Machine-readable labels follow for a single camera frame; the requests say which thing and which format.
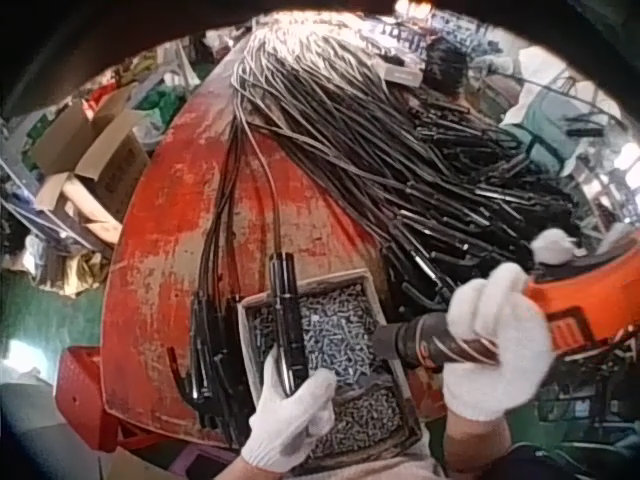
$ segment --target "green floor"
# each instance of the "green floor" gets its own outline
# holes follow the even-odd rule
[[[55,383],[64,348],[100,344],[104,286],[71,299],[37,289],[23,273],[2,272],[0,282],[0,340],[5,349],[11,340],[17,340],[41,351],[45,380]]]

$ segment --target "factory floor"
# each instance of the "factory floor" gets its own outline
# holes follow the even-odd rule
[[[1,344],[8,346],[13,340],[30,347],[33,366],[45,380],[55,384],[58,358],[64,348],[99,345],[104,286],[70,299],[37,289],[25,274],[0,275]],[[513,412],[510,423],[515,441],[545,447],[559,443],[566,430],[564,424],[540,424],[531,406]],[[436,458],[442,458],[444,421],[431,422],[428,427],[432,451]]]

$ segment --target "box of screws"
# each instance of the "box of screws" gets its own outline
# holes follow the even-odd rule
[[[422,435],[402,367],[371,349],[376,327],[386,323],[371,274],[363,269],[299,282],[298,298],[309,373],[330,369],[338,387],[335,425],[297,473],[391,458],[417,443]],[[264,361],[276,341],[268,293],[244,299],[238,318],[257,404]]]

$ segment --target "red table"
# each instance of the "red table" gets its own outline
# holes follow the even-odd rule
[[[217,443],[201,429],[174,386],[166,347],[187,366],[189,302],[225,151],[230,120],[231,52],[189,100],[154,155],[132,200],[112,260],[102,323],[107,410],[128,422],[185,440]],[[281,199],[283,246],[300,280],[367,267],[378,290],[384,275],[370,238],[296,168],[259,140]],[[271,205],[254,158],[240,175],[235,206],[242,293],[267,289]]]

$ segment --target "black wire bundle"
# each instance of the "black wire bundle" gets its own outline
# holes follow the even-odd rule
[[[528,173],[516,139],[426,88],[385,84],[351,36],[318,22],[259,29],[232,83],[248,128],[377,239],[414,306],[445,307],[500,262],[530,268],[545,228],[576,233],[569,197]]]

